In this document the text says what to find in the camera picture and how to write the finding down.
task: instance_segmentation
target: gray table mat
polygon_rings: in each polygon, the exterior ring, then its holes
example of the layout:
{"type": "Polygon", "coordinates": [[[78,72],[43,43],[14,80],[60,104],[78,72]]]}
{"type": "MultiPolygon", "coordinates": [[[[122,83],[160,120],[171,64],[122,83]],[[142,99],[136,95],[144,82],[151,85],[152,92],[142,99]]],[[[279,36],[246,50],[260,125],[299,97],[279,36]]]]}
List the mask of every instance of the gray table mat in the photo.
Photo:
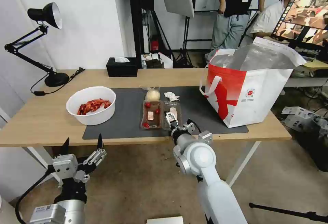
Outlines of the gray table mat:
{"type": "MultiPolygon", "coordinates": [[[[168,131],[163,129],[145,130],[140,127],[146,91],[141,88],[118,88],[113,91],[116,93],[114,115],[102,124],[87,126],[83,135],[84,140],[97,139],[100,133],[103,139],[168,136],[168,131]]],[[[208,130],[213,134],[248,132],[246,126],[227,128],[199,92],[199,87],[161,87],[161,100],[168,100],[164,96],[164,92],[168,91],[180,96],[183,123],[192,119],[201,131],[208,130]]]]}

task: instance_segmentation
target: white bowl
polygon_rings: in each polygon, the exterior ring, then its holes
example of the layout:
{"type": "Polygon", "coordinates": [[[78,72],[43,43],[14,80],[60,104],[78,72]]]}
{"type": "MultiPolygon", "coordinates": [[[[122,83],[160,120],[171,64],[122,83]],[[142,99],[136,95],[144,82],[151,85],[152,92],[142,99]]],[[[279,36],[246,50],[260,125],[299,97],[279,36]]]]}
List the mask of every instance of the white bowl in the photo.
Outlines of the white bowl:
{"type": "Polygon", "coordinates": [[[116,94],[110,88],[88,87],[74,93],[74,95],[68,99],[66,109],[82,124],[88,126],[98,125],[109,120],[113,116],[115,112],[115,100],[116,94]],[[88,113],[86,115],[77,114],[81,104],[85,104],[88,101],[100,98],[103,100],[109,100],[112,104],[106,109],[100,108],[95,112],[88,113]]]}

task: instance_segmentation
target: red and white bag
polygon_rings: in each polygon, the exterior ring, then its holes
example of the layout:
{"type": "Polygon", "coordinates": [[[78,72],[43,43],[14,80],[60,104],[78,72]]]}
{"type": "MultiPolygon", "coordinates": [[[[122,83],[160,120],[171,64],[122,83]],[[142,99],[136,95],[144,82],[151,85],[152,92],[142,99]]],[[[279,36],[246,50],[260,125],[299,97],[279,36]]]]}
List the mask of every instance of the red and white bag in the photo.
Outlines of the red and white bag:
{"type": "Polygon", "coordinates": [[[293,49],[262,38],[238,50],[218,50],[200,92],[227,127],[264,121],[293,69],[306,61],[293,49]]]}

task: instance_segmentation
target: lamp base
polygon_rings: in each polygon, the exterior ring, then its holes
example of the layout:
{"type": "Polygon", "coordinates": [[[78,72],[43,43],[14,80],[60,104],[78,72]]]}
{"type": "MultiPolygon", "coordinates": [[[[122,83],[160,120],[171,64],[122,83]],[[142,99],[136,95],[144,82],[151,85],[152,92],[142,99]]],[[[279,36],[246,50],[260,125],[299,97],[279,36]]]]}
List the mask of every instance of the lamp base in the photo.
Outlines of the lamp base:
{"type": "Polygon", "coordinates": [[[49,73],[46,77],[44,83],[49,87],[58,87],[67,84],[69,81],[69,76],[65,73],[49,73]]]}

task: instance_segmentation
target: black lamp shade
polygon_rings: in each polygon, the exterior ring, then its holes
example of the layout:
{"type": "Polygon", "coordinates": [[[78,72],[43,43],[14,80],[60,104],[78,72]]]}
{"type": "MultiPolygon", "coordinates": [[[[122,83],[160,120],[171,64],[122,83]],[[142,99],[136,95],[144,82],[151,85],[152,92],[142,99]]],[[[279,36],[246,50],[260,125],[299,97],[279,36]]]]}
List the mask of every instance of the black lamp shade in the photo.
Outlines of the black lamp shade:
{"type": "Polygon", "coordinates": [[[28,17],[34,21],[47,22],[49,25],[61,29],[63,22],[56,3],[48,3],[43,9],[28,9],[28,17]]]}

